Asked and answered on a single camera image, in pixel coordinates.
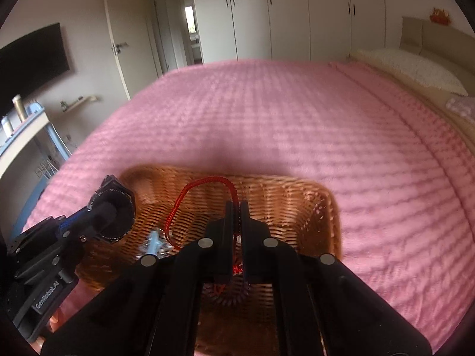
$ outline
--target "bottle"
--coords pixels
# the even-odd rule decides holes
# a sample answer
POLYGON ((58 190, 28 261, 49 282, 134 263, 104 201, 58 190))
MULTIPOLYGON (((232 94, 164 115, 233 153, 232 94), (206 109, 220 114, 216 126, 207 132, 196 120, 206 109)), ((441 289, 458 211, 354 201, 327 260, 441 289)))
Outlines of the bottle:
POLYGON ((17 110, 18 117, 20 118, 21 122, 24 122, 28 115, 27 111, 25 110, 25 106, 23 105, 23 102, 21 101, 21 96, 17 95, 13 98, 12 100, 13 105, 15 106, 15 110, 17 110))
POLYGON ((4 116, 2 118, 1 125, 8 139, 9 137, 11 137, 11 134, 13 134, 13 127, 11 127, 10 119, 8 119, 8 116, 4 116))

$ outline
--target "desk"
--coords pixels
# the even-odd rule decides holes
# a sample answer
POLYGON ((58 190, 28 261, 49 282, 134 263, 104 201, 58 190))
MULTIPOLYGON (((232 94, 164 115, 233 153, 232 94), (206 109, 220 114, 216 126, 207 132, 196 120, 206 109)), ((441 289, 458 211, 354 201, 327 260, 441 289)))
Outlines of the desk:
POLYGON ((71 153, 59 137, 54 126, 50 123, 45 109, 39 103, 32 103, 27 108, 29 114, 12 134, 12 136, 0 147, 0 179, 6 172, 13 160, 42 129, 46 128, 51 141, 55 144, 63 159, 67 160, 71 153))

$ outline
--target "white wardrobe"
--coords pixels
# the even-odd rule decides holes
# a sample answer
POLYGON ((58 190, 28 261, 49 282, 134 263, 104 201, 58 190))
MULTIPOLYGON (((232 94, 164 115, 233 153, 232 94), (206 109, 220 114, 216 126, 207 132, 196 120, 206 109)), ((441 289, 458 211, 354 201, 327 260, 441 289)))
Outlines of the white wardrobe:
POLYGON ((194 0, 204 63, 270 59, 267 0, 194 0))
POLYGON ((311 59, 343 60, 356 49, 384 48, 384 0, 309 0, 311 59))
POLYGON ((272 59, 310 60, 308 0, 268 0, 272 59))
POLYGON ((343 60, 385 44, 384 0, 194 0, 203 62, 343 60))

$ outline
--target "door handle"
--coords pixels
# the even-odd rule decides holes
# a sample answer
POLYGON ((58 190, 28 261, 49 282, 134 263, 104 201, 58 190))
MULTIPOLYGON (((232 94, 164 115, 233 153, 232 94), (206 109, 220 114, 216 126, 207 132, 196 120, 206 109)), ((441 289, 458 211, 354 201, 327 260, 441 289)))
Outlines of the door handle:
POLYGON ((129 44, 127 44, 126 42, 120 42, 119 44, 115 45, 115 50, 116 50, 117 53, 120 53, 120 52, 122 52, 121 48, 128 47, 128 46, 129 46, 129 44))

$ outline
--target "television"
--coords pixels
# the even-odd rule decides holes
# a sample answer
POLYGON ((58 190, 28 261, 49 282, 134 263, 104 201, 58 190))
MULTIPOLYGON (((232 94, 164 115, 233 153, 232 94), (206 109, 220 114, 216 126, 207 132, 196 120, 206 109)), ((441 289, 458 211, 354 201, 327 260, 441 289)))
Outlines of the television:
POLYGON ((27 98, 69 70, 59 23, 41 28, 0 49, 0 117, 16 95, 27 98))

